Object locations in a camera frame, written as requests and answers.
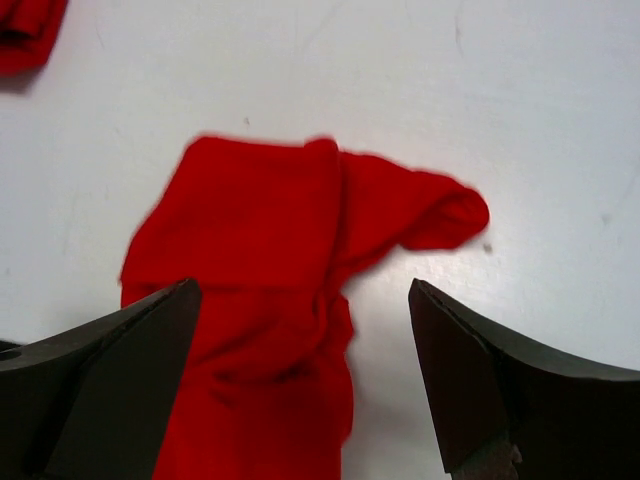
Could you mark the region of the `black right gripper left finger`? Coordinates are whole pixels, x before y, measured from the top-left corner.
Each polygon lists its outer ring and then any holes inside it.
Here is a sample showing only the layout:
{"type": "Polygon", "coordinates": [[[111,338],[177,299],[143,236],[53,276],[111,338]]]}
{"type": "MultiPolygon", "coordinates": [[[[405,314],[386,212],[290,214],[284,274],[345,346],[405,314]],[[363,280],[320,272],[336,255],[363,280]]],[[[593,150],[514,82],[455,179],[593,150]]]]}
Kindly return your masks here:
{"type": "Polygon", "coordinates": [[[184,280],[55,336],[2,341],[2,478],[151,478],[201,298],[184,280]]]}

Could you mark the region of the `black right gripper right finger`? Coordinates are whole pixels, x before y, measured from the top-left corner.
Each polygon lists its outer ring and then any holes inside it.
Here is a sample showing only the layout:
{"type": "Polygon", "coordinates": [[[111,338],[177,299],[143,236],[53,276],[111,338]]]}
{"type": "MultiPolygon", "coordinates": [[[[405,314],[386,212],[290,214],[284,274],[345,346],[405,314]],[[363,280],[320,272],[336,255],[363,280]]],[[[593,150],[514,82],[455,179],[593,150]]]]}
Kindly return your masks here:
{"type": "Polygon", "coordinates": [[[413,336],[454,479],[635,479],[639,374],[526,337],[423,280],[413,336]]]}

